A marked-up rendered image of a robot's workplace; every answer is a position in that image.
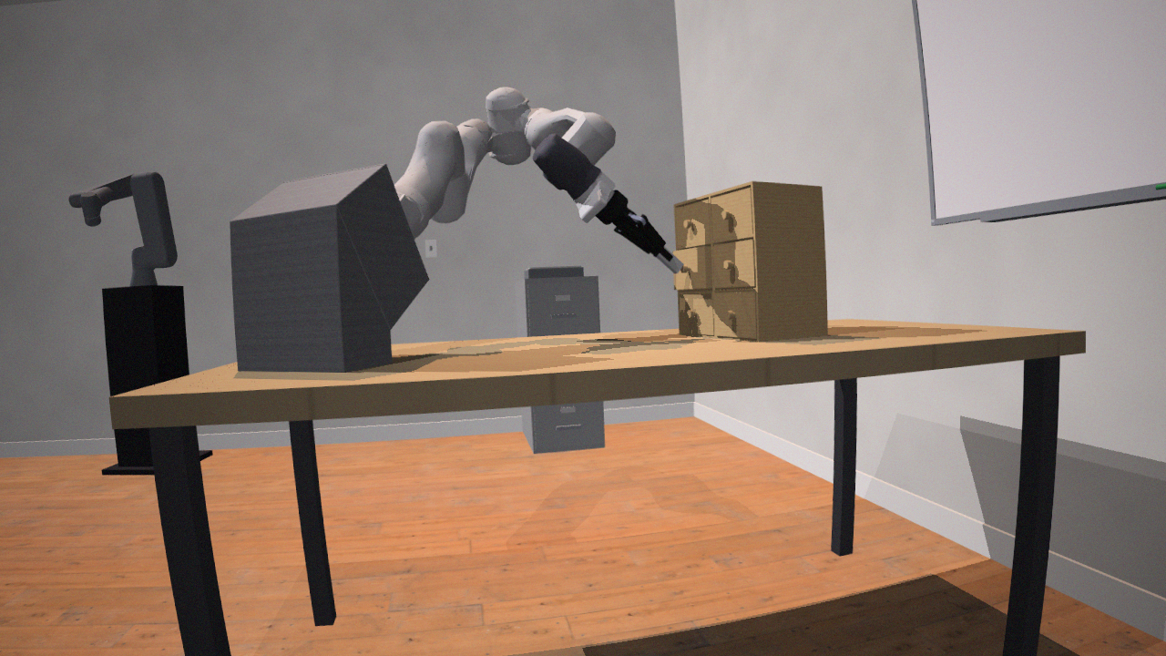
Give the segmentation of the small brown wooden chest of drawers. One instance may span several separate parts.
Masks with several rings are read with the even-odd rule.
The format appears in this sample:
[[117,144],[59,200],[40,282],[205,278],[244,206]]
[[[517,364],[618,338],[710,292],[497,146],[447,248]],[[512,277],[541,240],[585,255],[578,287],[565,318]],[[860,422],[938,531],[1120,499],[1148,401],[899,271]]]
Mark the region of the small brown wooden chest of drawers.
[[[719,241],[753,240],[756,285],[715,288],[715,267],[712,267],[712,288],[677,290],[680,336],[753,343],[828,336],[822,186],[751,181],[728,190],[676,203],[674,204],[675,240],[676,209],[703,200],[709,200],[711,209],[712,198],[747,188],[752,190],[753,235],[712,241],[711,221],[711,241],[689,244],[679,248],[676,241],[676,251],[711,246],[712,267],[715,245],[724,244]],[[715,315],[716,291],[756,292],[757,339],[681,332],[679,294],[712,292],[712,315]]]

